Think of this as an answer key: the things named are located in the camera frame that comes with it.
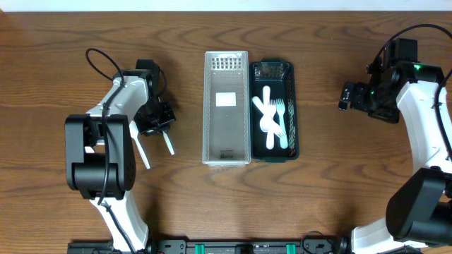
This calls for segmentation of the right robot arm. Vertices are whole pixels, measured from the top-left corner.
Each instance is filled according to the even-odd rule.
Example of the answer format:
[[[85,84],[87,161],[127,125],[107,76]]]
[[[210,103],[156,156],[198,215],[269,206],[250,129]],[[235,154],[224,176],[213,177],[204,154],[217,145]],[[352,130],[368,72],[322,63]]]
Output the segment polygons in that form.
[[[352,230],[352,253],[397,253],[451,244],[451,118],[440,67],[415,61],[368,67],[368,83],[346,83],[339,108],[389,123],[404,120],[413,175],[391,197],[384,218]]]

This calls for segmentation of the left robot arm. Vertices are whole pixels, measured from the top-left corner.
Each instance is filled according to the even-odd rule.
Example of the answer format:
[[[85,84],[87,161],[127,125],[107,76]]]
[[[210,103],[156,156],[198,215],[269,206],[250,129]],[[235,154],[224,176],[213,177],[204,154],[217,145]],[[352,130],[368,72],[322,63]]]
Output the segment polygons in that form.
[[[175,120],[160,99],[160,68],[120,70],[111,90],[85,114],[65,121],[66,181],[102,215],[111,235],[108,242],[70,243],[68,253],[147,253],[149,228],[138,212],[132,188],[135,151],[146,167],[150,160],[142,135],[167,135]]]

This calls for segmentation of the black plastic perforated basket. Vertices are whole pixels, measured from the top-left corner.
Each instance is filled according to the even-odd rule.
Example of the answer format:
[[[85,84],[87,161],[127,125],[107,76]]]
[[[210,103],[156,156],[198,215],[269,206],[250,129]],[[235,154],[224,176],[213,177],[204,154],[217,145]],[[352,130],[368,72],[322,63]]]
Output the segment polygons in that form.
[[[294,68],[281,59],[249,66],[251,89],[251,156],[286,162],[299,156]]]

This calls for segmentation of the white plastic spoon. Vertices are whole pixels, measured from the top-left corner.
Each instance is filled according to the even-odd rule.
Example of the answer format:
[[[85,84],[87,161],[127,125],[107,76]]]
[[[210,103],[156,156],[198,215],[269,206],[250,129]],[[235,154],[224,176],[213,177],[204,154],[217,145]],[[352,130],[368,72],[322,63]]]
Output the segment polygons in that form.
[[[270,130],[270,112],[269,112],[269,104],[270,104],[270,87],[264,86],[263,91],[263,116],[260,121],[260,127],[263,132],[268,132]]]
[[[174,155],[174,147],[167,131],[162,132],[163,138],[171,155]]]
[[[141,156],[141,159],[142,159],[146,169],[150,169],[150,162],[148,159],[148,155],[142,146],[140,133],[138,131],[138,126],[136,125],[135,121],[130,122],[129,130],[130,130],[131,138],[134,140],[136,147],[138,148],[138,152]]]

